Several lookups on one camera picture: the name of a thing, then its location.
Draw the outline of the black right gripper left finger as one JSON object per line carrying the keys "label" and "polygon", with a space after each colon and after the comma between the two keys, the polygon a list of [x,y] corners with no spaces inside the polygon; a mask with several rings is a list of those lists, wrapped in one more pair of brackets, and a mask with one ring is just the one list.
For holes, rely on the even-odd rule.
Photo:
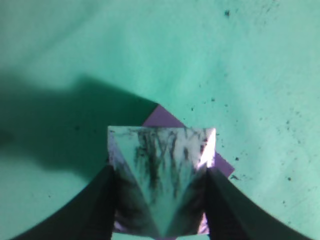
{"label": "black right gripper left finger", "polygon": [[115,172],[104,167],[76,197],[16,240],[110,240],[116,209]]}

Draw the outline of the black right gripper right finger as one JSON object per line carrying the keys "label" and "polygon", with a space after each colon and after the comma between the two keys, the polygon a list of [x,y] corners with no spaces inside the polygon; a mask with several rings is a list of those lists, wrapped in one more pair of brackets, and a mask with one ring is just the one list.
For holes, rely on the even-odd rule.
{"label": "black right gripper right finger", "polygon": [[204,210],[211,240],[306,240],[261,209],[217,168],[206,170]]}

